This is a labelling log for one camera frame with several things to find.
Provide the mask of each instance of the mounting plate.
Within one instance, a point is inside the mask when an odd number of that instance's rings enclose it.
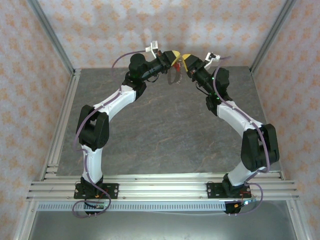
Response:
[[[251,198],[251,192],[249,186],[243,186],[236,192],[232,198],[238,198],[241,199],[242,197],[244,199],[250,199]],[[226,191],[224,190],[221,182],[208,182],[206,184],[206,193],[208,196],[208,199],[228,199],[230,196],[226,194]]]
[[[111,197],[111,199],[118,199],[119,194],[119,184],[118,183],[102,183],[102,189],[104,189]],[[101,197],[85,197],[80,192],[74,191],[73,195],[74,199],[107,199],[107,196],[103,194]]]

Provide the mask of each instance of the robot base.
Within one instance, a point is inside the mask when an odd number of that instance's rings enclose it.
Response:
[[[103,183],[103,177],[96,183],[96,185],[105,190],[111,197],[111,199],[117,199],[119,193],[118,183]],[[100,190],[91,185],[83,177],[80,179],[80,183],[75,184],[74,199],[107,199],[108,197]]]
[[[232,191],[232,194],[229,193],[228,195],[221,182],[208,182],[206,184],[206,193],[208,199],[251,199],[250,187],[244,185],[239,186],[239,188]]]

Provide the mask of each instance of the wall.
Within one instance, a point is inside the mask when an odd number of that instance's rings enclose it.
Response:
[[[0,239],[13,239],[70,75],[26,0],[0,2]]]
[[[39,0],[75,68],[110,67],[122,54],[160,49],[249,66],[285,0]],[[129,57],[117,63],[127,67]]]
[[[298,0],[254,77],[267,118],[277,129],[285,176],[297,180],[316,236],[320,235],[319,12],[318,2]]]

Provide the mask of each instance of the metal bar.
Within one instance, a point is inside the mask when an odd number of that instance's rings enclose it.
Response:
[[[48,181],[50,179],[54,181],[78,181],[81,176],[57,176],[55,173],[50,172],[50,168],[47,168],[47,174],[45,175],[45,180]],[[139,181],[158,181],[158,180],[173,180],[176,181],[182,180],[187,181],[188,179],[196,180],[196,181],[213,181],[213,179],[221,180],[223,179],[226,173],[170,173],[170,174],[124,174],[124,175],[107,175],[104,176],[104,182],[109,181],[122,181],[127,180],[132,182],[133,180]],[[276,172],[269,172],[267,174],[261,173],[254,177],[255,182],[259,182],[257,180],[281,180],[281,176],[278,171]]]
[[[48,169],[49,168],[57,168],[59,165],[58,164],[48,164]]]
[[[258,94],[258,98],[259,98],[260,106],[261,106],[261,108],[262,108],[262,112],[263,112],[264,119],[265,119],[265,121],[266,121],[267,123],[270,123],[269,118],[268,118],[268,115],[267,115],[267,113],[266,113],[266,110],[265,110],[265,108],[263,107],[263,104],[262,104],[262,102],[261,102],[262,97],[261,97],[261,95],[260,95],[260,92],[258,91],[258,88],[257,88],[256,82],[255,82],[255,77],[254,77],[254,73],[253,73],[253,72],[251,72],[251,80],[252,80],[252,82],[253,82],[253,84],[254,84],[254,86],[255,86],[255,89],[257,89],[256,93]]]
[[[63,146],[63,141],[65,137],[65,132],[69,120],[69,115],[71,111],[71,107],[75,98],[79,78],[81,74],[81,69],[76,69],[74,73],[74,77],[72,79],[72,83],[70,86],[70,91],[67,94],[66,101],[63,104],[63,112],[61,115],[61,121],[59,122],[59,127],[57,132],[55,133],[56,139],[55,142],[53,143],[53,151],[52,154],[50,155],[49,159],[49,164],[55,164],[58,165],[59,160],[60,160],[60,154],[62,151],[62,146]]]
[[[297,240],[314,239],[307,223],[305,213],[300,200],[287,200],[286,204]]]
[[[73,78],[74,78],[74,74],[72,73],[70,75],[70,80],[69,80],[69,83],[68,83],[68,86],[67,86],[67,90],[64,94],[64,97],[63,97],[63,101],[62,101],[62,108],[60,110],[60,113],[59,113],[59,119],[58,119],[58,122],[56,123],[55,125],[55,128],[54,128],[54,136],[52,137],[51,141],[50,141],[50,148],[46,154],[46,157],[45,157],[45,164],[43,165],[42,167],[42,170],[41,170],[41,175],[40,175],[40,181],[43,181],[43,179],[45,178],[45,175],[46,175],[46,172],[47,172],[47,166],[49,167],[49,162],[51,161],[51,156],[54,152],[54,149],[55,149],[55,145],[56,145],[56,141],[57,141],[57,138],[59,137],[58,136],[58,132],[59,132],[59,127],[60,127],[60,124],[61,124],[61,121],[62,121],[62,115],[63,115],[63,112],[64,112],[64,105],[65,105],[65,102],[69,96],[69,92],[70,92],[70,89],[71,89],[71,85],[72,85],[72,82],[73,82]]]
[[[26,211],[20,218],[18,228],[15,231],[14,240],[26,240],[29,239],[30,232],[36,217],[38,208],[37,201],[26,202]]]
[[[37,211],[70,212],[76,201],[41,201]],[[76,211],[93,209],[84,203],[74,208]],[[226,205],[221,201],[115,201],[110,205],[108,212],[190,212],[190,211],[225,211]]]
[[[57,166],[57,165],[48,167],[48,168],[46,169],[46,172],[47,172],[47,173],[52,173],[52,174],[56,174],[57,171],[58,171],[58,166]]]
[[[55,34],[55,31],[53,27],[51,26],[47,16],[45,15],[40,3],[38,0],[27,0],[30,4],[30,7],[33,9],[35,15],[38,17],[45,33],[51,40],[54,48],[58,52],[58,54],[61,57],[61,60],[63,64],[65,65],[66,69],[69,71],[70,74],[74,72],[74,67],[72,66],[72,63],[70,59],[68,58],[68,55],[66,54],[64,48],[62,47],[57,35]]]
[[[140,188],[143,188],[143,191],[154,191],[155,189],[155,182],[151,182],[149,184],[142,183],[142,184],[132,184],[132,183],[121,183],[121,191],[135,191],[137,189],[137,186]],[[280,182],[280,183],[262,183],[264,190],[297,190],[297,187],[295,184],[292,184],[292,182]],[[206,185],[204,183],[198,183],[198,182],[187,182],[187,183],[163,183],[163,184],[157,184],[157,187],[164,187],[166,190],[189,190],[190,187],[194,188],[194,190],[198,189],[201,191],[206,190]],[[258,190],[259,188],[255,185],[250,187],[252,190]],[[74,191],[75,185],[72,183],[66,183],[66,184],[32,184],[30,187],[30,192],[34,191]]]
[[[276,36],[278,35],[282,25],[284,24],[285,20],[287,19],[289,13],[291,12],[291,9],[295,5],[297,0],[287,0],[285,4],[283,5],[283,8],[280,11],[279,16],[277,17],[275,23],[273,24],[270,32],[268,33],[268,36],[266,37],[264,43],[262,44],[262,47],[260,48],[257,56],[255,57],[251,67],[250,72],[255,74],[257,71],[259,65],[261,64],[264,57],[267,55],[267,52],[275,40]]]
[[[106,176],[103,181],[119,183],[118,199],[123,201],[209,201],[206,183],[222,182],[223,176],[223,173],[136,174]],[[295,182],[281,180],[279,172],[258,176],[250,182],[261,185],[266,199],[299,198]],[[74,176],[60,177],[52,181],[46,178],[44,181],[32,182],[27,198],[37,201],[74,201],[75,182],[79,179],[80,177]],[[256,186],[251,187],[251,192],[257,198],[261,196]],[[232,200],[240,199],[217,199],[224,202]]]

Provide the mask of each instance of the aluminum frame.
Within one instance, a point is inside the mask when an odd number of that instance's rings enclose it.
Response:
[[[43,30],[49,37],[50,41],[52,42],[52,45],[56,49],[57,53],[61,57],[61,60],[65,66],[65,68],[69,71],[70,74],[74,73],[74,67],[72,66],[72,63],[66,54],[65,49],[62,47],[53,27],[51,26],[46,14],[44,13],[40,3],[38,0],[27,0],[29,2],[30,7],[34,11],[34,14],[37,16],[39,22],[42,25]]]
[[[75,182],[80,176],[57,176],[59,157],[62,150],[64,134],[76,93],[81,70],[77,69],[71,76],[66,91],[59,121],[55,129],[52,146],[48,150],[46,165],[39,181],[32,182],[27,194],[26,210],[21,217],[15,240],[26,240],[32,230],[39,203],[74,202]],[[225,173],[177,173],[177,174],[135,174],[110,175],[104,181],[119,183],[119,199],[114,202],[186,202],[206,204],[208,199],[206,183],[222,182]],[[306,224],[303,206],[295,181],[284,180],[281,171],[257,175],[251,182],[259,183],[264,189],[264,199],[270,201],[286,201],[291,221],[298,240],[312,240],[311,232]],[[252,193],[259,199],[260,191],[252,186]],[[220,202],[231,199],[215,199]]]
[[[259,68],[261,62],[263,61],[264,57],[267,55],[268,50],[270,49],[272,43],[276,39],[281,27],[283,26],[284,22],[286,21],[287,17],[291,13],[292,8],[294,7],[297,0],[287,0],[277,19],[275,20],[273,26],[271,27],[266,39],[264,40],[258,54],[256,55],[251,67],[250,72],[255,74],[257,69]]]

